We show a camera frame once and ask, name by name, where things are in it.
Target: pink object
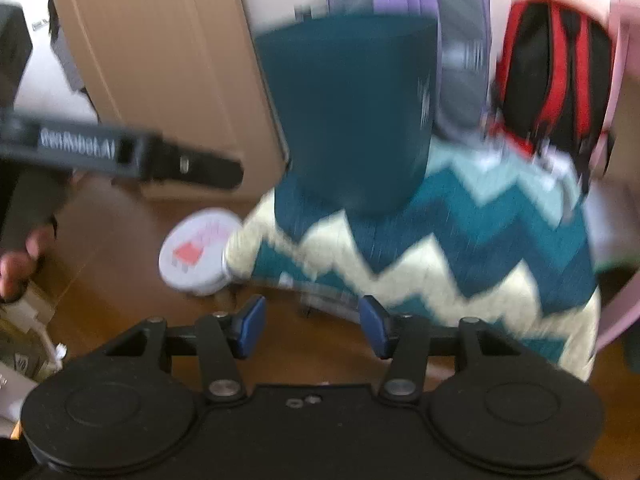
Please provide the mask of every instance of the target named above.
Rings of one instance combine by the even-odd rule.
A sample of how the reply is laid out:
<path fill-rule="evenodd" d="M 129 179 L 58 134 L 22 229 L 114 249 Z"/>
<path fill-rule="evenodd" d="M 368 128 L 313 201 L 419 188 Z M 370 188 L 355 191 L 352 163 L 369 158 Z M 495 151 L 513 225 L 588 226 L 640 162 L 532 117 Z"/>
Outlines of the pink object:
<path fill-rule="evenodd" d="M 609 31 L 618 37 L 613 68 L 611 96 L 605 116 L 608 128 L 620 94 L 624 73 L 640 80 L 640 6 L 631 2 L 612 1 L 609 15 Z M 601 350 L 621 335 L 636 320 L 640 319 L 640 271 L 629 280 L 624 288 L 603 309 L 598 328 L 596 350 Z"/>

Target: red and black backpack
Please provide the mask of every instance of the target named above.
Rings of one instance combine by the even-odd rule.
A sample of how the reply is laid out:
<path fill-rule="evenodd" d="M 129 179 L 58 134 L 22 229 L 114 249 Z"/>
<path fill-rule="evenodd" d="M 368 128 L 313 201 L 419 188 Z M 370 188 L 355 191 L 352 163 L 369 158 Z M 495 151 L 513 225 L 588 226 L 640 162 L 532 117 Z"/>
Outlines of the red and black backpack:
<path fill-rule="evenodd" d="M 546 143 L 570 155 L 584 192 L 601 135 L 609 163 L 613 138 L 603 123 L 614 55 L 606 28 L 583 10 L 561 0 L 511 6 L 495 73 L 496 129 L 524 155 L 540 154 Z"/>

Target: backpack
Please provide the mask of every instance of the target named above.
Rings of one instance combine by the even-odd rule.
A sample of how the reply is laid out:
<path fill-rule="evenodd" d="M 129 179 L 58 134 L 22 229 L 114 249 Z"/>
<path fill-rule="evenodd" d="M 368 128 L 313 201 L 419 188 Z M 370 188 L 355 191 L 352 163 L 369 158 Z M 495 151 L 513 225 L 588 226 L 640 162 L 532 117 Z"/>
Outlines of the backpack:
<path fill-rule="evenodd" d="M 491 51 L 489 0 L 327 0 L 329 12 L 398 12 L 439 16 L 436 128 L 464 144 L 482 140 Z"/>
<path fill-rule="evenodd" d="M 502 132 L 525 156 L 548 146 L 573 161 L 588 192 L 590 160 L 604 127 L 611 95 L 615 41 L 589 13 L 562 0 L 517 0 L 507 21 L 495 72 L 494 101 Z"/>

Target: black circular disc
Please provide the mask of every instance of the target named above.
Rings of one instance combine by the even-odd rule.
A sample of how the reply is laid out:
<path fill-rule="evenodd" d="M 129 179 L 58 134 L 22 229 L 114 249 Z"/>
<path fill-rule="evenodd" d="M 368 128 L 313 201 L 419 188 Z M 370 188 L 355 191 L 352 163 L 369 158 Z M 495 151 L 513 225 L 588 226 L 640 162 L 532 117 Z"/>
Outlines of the black circular disc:
<path fill-rule="evenodd" d="M 584 458 L 602 404 L 582 381 L 514 357 L 492 357 L 444 381 L 428 416 L 458 452 L 489 468 L 542 471 Z"/>
<path fill-rule="evenodd" d="M 193 397 L 182 384 L 148 363 L 118 359 L 53 376 L 27 397 L 21 420 L 38 456 L 65 468 L 106 471 L 161 454 L 193 417 Z"/>

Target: stool leg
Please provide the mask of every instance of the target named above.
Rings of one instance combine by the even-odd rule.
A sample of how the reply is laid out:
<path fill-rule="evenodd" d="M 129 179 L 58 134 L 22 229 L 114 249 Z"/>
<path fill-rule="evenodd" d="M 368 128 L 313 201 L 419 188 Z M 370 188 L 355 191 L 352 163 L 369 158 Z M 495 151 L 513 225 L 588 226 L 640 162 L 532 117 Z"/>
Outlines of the stool leg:
<path fill-rule="evenodd" d="M 603 309 L 598 327 L 596 350 L 602 350 L 640 319 L 640 271 Z"/>

